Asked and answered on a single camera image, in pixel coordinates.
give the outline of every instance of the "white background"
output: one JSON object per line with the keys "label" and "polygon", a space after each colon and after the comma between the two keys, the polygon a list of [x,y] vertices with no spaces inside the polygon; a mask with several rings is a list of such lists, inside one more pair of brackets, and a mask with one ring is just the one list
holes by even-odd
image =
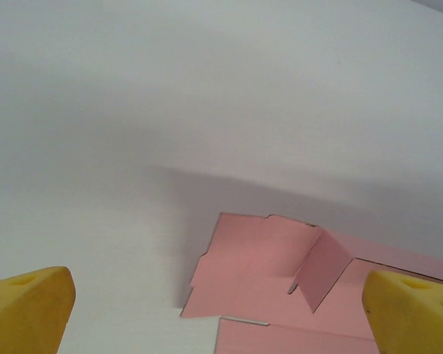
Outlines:
{"label": "white background", "polygon": [[221,211],[443,257],[443,14],[406,0],[0,0],[0,278],[68,266],[61,354],[211,353]]}

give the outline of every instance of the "folded paper flap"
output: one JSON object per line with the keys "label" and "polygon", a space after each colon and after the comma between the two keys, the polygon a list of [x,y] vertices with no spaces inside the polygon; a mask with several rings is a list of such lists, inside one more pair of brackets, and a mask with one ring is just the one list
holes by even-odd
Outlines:
{"label": "folded paper flap", "polygon": [[295,284],[312,312],[317,310],[352,259],[348,250],[322,229],[320,238],[295,277]]}
{"label": "folded paper flap", "polygon": [[443,280],[443,260],[323,229],[294,281],[312,312],[354,259]]}
{"label": "folded paper flap", "polygon": [[443,260],[412,251],[383,245],[364,238],[329,231],[353,258],[386,264],[412,273],[443,280]]}

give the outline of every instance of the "pink cardboard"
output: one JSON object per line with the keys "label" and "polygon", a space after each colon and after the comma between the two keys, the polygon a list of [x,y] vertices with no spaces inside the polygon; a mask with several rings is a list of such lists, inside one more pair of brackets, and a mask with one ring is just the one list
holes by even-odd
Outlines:
{"label": "pink cardboard", "polygon": [[[221,214],[181,316],[231,317],[372,340],[361,296],[373,270],[443,281],[443,260],[276,215]],[[298,288],[290,294],[292,284]]]}
{"label": "pink cardboard", "polygon": [[395,268],[392,270],[407,270],[413,276],[421,274],[443,280],[443,260],[322,229],[318,242],[295,277],[295,284],[312,311],[317,310],[354,259]]}
{"label": "pink cardboard", "polygon": [[379,354],[372,340],[220,320],[216,354]]}

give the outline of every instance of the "white surface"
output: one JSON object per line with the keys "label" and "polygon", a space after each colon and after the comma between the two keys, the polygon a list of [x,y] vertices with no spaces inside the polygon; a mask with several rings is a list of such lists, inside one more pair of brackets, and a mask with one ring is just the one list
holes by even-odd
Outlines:
{"label": "white surface", "polygon": [[0,278],[66,265],[60,354],[211,353],[221,211],[443,257],[443,15],[412,1],[0,1]]}

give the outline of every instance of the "pink paper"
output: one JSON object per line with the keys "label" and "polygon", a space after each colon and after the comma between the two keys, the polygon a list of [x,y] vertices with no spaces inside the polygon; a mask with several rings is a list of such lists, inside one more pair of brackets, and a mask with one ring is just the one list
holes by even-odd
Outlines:
{"label": "pink paper", "polygon": [[372,340],[361,296],[373,270],[417,276],[412,270],[443,281],[442,260],[275,215],[222,214],[181,316],[232,317]]}

